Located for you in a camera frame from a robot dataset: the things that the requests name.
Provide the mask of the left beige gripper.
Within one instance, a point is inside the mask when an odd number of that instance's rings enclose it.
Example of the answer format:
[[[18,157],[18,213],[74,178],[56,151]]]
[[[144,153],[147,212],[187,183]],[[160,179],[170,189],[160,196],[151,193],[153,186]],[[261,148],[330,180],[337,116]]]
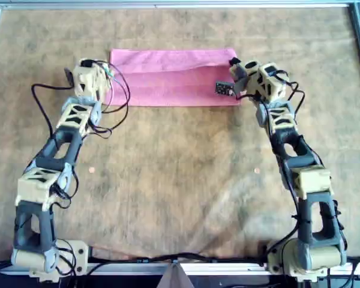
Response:
[[[82,59],[73,70],[74,93],[77,97],[105,102],[110,83],[105,68],[97,60]]]

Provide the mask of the right beige gripper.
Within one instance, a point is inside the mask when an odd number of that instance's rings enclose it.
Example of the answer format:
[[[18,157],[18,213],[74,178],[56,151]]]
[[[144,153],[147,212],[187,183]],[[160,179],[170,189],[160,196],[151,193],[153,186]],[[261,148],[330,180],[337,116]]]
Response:
[[[237,82],[247,75],[249,80],[246,86],[247,94],[261,97],[264,102],[273,102],[285,97],[286,82],[288,75],[281,72],[274,62],[261,64],[258,61],[251,61],[241,66],[237,57],[229,60],[229,72],[234,82]]]

